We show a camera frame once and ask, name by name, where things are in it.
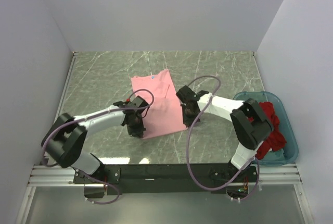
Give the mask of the pink t shirt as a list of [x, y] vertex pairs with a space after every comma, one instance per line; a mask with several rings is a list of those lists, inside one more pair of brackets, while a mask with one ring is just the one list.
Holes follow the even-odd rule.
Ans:
[[144, 139], [155, 138], [167, 134], [184, 131], [182, 108], [176, 96], [169, 70], [165, 69], [158, 74], [146, 77], [134, 76], [131, 78], [132, 89], [147, 89], [154, 96], [154, 103], [149, 108], [147, 116], [143, 119]]

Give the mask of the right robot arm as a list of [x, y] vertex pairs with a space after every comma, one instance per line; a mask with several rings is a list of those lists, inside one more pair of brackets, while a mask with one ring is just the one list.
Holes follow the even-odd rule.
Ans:
[[238, 139], [238, 146], [228, 163], [229, 176], [245, 178], [252, 176], [259, 178], [258, 167], [251, 167], [257, 151], [265, 139], [273, 132], [273, 124], [261, 108], [259, 103], [250, 98], [238, 101], [214, 95], [208, 91], [194, 92], [189, 86], [183, 86], [176, 92], [181, 102], [183, 123], [188, 127], [186, 143], [186, 164], [190, 177], [195, 178], [190, 165], [189, 147], [190, 139], [195, 124], [204, 113], [218, 116], [232, 123]]

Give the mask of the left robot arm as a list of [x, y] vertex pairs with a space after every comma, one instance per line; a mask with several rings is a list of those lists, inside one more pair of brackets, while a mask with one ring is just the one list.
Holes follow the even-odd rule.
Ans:
[[113, 103], [108, 108], [88, 115], [60, 115], [41, 142], [43, 153], [48, 153], [62, 168], [72, 167], [77, 174], [87, 174], [102, 182], [108, 181], [105, 165], [93, 154], [83, 151], [85, 140], [102, 130], [126, 126], [132, 137], [142, 138], [146, 130], [142, 113], [149, 104], [140, 96], [125, 102]]

